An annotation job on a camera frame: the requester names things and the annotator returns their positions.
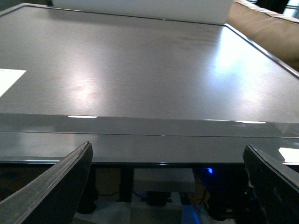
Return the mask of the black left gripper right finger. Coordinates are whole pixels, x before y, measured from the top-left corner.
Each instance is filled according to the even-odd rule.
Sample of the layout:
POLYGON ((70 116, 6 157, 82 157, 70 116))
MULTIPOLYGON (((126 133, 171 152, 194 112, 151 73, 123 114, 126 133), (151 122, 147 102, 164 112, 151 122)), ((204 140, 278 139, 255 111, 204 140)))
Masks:
POLYGON ((268 224, 299 222, 299 174, 253 145, 243 161, 268 224))

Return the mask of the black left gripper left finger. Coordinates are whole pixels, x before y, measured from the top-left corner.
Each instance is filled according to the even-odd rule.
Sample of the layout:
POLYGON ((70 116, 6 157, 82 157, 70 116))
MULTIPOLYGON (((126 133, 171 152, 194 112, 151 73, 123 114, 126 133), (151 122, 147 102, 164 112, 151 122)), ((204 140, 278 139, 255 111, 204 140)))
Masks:
POLYGON ((2 224, 70 224, 93 158, 85 142, 26 186, 0 202, 2 224))

